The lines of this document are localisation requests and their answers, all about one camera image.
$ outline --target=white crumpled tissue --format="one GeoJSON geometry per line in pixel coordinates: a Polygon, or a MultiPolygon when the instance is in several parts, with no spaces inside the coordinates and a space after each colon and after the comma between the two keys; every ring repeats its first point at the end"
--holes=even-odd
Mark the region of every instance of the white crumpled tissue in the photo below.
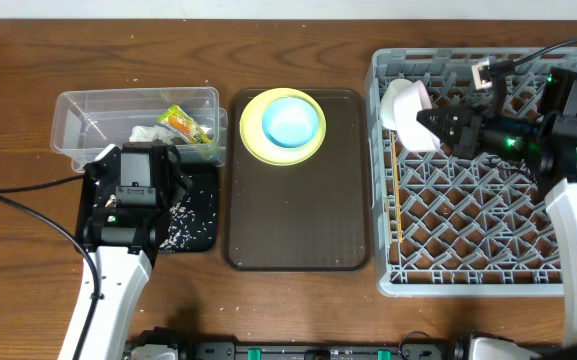
{"type": "Polygon", "coordinates": [[[162,126],[135,126],[132,128],[130,142],[151,142],[161,140],[168,145],[174,145],[172,139],[179,137],[176,133],[162,126]]]}

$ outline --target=blue bowl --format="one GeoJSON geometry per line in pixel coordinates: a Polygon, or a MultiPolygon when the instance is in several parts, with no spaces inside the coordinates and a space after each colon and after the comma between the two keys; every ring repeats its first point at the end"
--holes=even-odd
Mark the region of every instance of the blue bowl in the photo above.
{"type": "Polygon", "coordinates": [[[306,145],[317,133],[319,117],[315,109],[298,98],[272,102],[261,119],[264,134],[273,144],[288,149],[306,145]]]}

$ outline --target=yellow snack wrapper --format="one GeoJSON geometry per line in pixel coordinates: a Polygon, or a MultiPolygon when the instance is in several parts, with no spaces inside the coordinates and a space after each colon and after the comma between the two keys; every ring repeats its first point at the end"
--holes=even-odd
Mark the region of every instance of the yellow snack wrapper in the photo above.
{"type": "Polygon", "coordinates": [[[168,108],[157,122],[179,133],[188,144],[209,144],[211,141],[195,120],[181,110],[179,105],[168,108]]]}

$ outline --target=dish rack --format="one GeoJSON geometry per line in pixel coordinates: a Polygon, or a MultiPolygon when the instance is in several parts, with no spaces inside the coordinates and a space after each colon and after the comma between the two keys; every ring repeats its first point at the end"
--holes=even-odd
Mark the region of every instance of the dish rack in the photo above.
{"type": "MultiPolygon", "coordinates": [[[[537,50],[383,49],[373,55],[364,90],[377,288],[385,296],[563,294],[554,229],[535,184],[488,154],[471,161],[443,151],[408,152],[379,119],[380,99],[394,79],[421,80],[439,107],[488,104],[492,94],[476,91],[471,65],[485,57],[519,59],[537,50]],[[402,212],[401,244],[395,195],[402,212]]],[[[517,67],[507,77],[504,113],[540,121],[539,99],[552,66],[577,70],[577,48],[558,49],[517,67]]]]}

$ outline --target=wooden table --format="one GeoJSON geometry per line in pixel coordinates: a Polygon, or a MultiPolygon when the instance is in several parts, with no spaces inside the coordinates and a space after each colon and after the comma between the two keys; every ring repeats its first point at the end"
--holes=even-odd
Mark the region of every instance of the wooden table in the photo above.
{"type": "MultiPolygon", "coordinates": [[[[0,187],[72,175],[50,150],[55,99],[68,90],[213,86],[222,107],[250,87],[360,93],[387,47],[538,46],[577,37],[577,22],[0,21],[0,187]]],[[[14,198],[74,230],[79,184],[14,198]]],[[[563,300],[386,298],[370,264],[347,274],[239,273],[221,244],[161,255],[131,334],[153,326],[242,342],[396,343],[481,330],[556,343],[563,300]]],[[[82,261],[54,230],[0,204],[0,359],[57,356],[82,261]]]]}

